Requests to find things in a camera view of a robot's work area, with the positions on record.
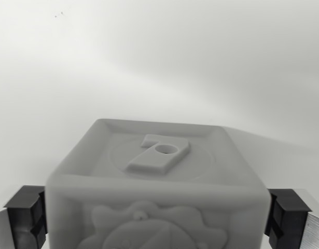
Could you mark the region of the black-tipped silver gripper right finger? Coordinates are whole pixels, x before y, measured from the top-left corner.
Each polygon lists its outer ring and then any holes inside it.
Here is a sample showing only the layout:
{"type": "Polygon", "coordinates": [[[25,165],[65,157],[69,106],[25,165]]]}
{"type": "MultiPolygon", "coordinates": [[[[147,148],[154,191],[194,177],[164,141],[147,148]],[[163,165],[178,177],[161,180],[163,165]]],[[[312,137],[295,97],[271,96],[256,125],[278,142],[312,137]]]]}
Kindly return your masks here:
{"type": "Polygon", "coordinates": [[[305,189],[269,189],[264,234],[272,248],[319,248],[319,203],[305,189]]]}

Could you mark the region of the black-tipped silver gripper left finger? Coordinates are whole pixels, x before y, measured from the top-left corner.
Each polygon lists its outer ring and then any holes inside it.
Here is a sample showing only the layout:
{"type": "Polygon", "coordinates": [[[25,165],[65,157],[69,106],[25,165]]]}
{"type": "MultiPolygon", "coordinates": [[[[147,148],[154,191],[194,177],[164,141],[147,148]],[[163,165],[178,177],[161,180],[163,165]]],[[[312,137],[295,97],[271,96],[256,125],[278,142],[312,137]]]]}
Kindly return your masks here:
{"type": "Polygon", "coordinates": [[[45,187],[24,185],[0,209],[0,248],[42,248],[46,234],[45,187]]]}

